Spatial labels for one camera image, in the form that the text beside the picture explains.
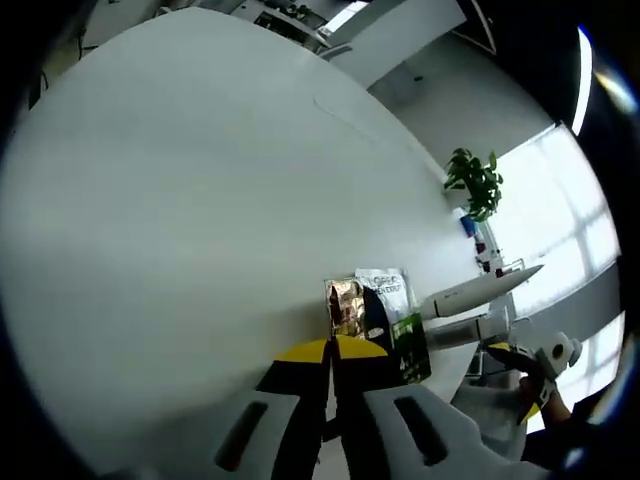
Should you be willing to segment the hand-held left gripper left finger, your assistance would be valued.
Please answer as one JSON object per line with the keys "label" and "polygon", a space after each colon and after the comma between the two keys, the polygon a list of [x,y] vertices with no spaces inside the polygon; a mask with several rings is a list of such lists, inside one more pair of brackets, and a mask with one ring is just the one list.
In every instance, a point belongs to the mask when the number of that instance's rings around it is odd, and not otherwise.
{"label": "hand-held left gripper left finger", "polygon": [[322,444],[331,342],[279,354],[257,386],[231,400],[216,431],[214,479],[310,479]]}

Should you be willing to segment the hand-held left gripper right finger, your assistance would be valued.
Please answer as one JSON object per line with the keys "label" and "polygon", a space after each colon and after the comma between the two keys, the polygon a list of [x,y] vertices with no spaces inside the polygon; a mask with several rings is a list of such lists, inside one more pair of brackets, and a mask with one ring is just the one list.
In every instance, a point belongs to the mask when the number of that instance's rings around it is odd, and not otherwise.
{"label": "hand-held left gripper right finger", "polygon": [[404,385],[379,345],[333,341],[337,422],[352,479],[545,479],[547,470],[492,451],[468,416]]}

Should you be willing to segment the person's right hand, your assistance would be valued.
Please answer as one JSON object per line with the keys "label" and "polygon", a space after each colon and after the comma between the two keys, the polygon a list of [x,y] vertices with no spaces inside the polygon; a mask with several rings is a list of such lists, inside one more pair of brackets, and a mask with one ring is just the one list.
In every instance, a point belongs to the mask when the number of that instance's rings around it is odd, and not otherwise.
{"label": "person's right hand", "polygon": [[557,390],[557,385],[544,385],[539,379],[529,375],[519,380],[518,390],[526,403],[532,403],[538,408],[541,423],[545,428],[559,425],[572,416],[564,399]]}

